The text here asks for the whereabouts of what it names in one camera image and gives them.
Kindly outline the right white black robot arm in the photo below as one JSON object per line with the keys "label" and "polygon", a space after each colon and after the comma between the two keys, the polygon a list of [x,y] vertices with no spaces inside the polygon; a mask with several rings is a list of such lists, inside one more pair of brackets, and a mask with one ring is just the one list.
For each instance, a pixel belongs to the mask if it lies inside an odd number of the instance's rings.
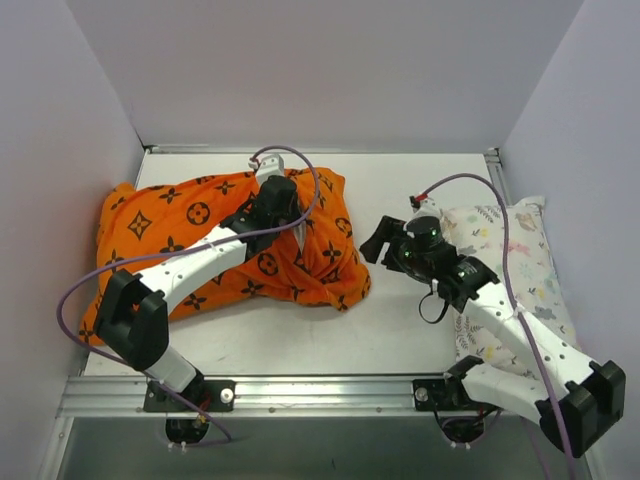
{"label": "right white black robot arm", "polygon": [[360,247],[369,263],[428,285],[446,307],[475,321],[533,373],[525,378],[469,355],[448,371],[446,402],[465,409],[482,403],[539,425],[546,438],[573,458],[582,457],[623,416],[626,375],[569,345],[521,304],[505,280],[448,243],[433,216],[409,222],[383,217]]}

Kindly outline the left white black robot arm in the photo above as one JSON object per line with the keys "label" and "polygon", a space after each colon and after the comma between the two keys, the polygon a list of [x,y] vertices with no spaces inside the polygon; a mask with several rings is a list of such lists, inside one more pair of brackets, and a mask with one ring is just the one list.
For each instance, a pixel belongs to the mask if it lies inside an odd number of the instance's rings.
{"label": "left white black robot arm", "polygon": [[281,175],[263,181],[245,202],[191,248],[162,264],[109,279],[94,322],[98,338],[138,372],[167,387],[180,411],[202,399],[202,374],[169,342],[169,314],[214,277],[268,249],[282,227],[301,217],[296,183]]}

